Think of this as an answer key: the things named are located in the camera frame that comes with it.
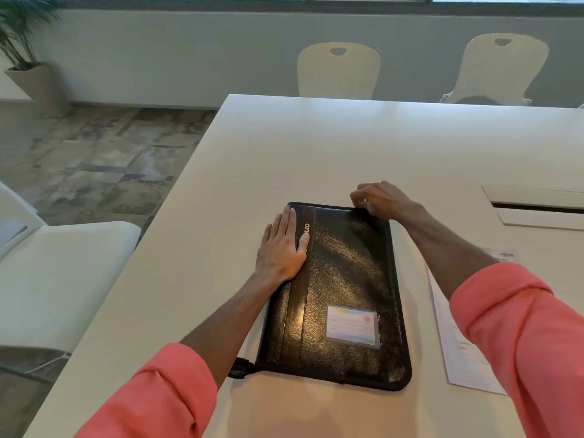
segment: white chair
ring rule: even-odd
[[[320,43],[298,56],[301,97],[371,100],[381,59],[370,47],[356,43]]]
[[[0,183],[0,345],[57,349],[67,359],[139,235],[124,221],[47,226]],[[33,373],[55,361],[26,372],[0,368],[42,380]]]
[[[548,57],[549,46],[532,36],[486,34],[464,50],[458,79],[441,103],[481,96],[503,106],[526,106],[525,91]]]

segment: salmon pink shirt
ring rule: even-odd
[[[491,363],[528,438],[584,437],[584,318],[511,263],[475,273],[453,294],[450,310]],[[202,358],[169,344],[75,436],[199,438],[216,400]]]

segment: white paper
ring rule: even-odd
[[[377,313],[329,306],[326,311],[326,338],[379,348]]]
[[[518,262],[517,253],[513,250],[485,249],[485,251],[501,262]],[[506,395],[485,356],[458,330],[450,314],[448,300],[438,287],[430,270],[428,274],[448,382]]]

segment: left hand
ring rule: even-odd
[[[266,227],[258,250],[255,274],[276,286],[294,278],[306,260],[309,235],[305,232],[300,237],[298,249],[295,237],[296,211],[286,206],[274,223]]]

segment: potted plant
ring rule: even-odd
[[[39,23],[58,19],[56,0],[0,0],[0,51],[13,65],[5,73],[51,117],[72,108],[59,79],[34,55],[30,36]]]

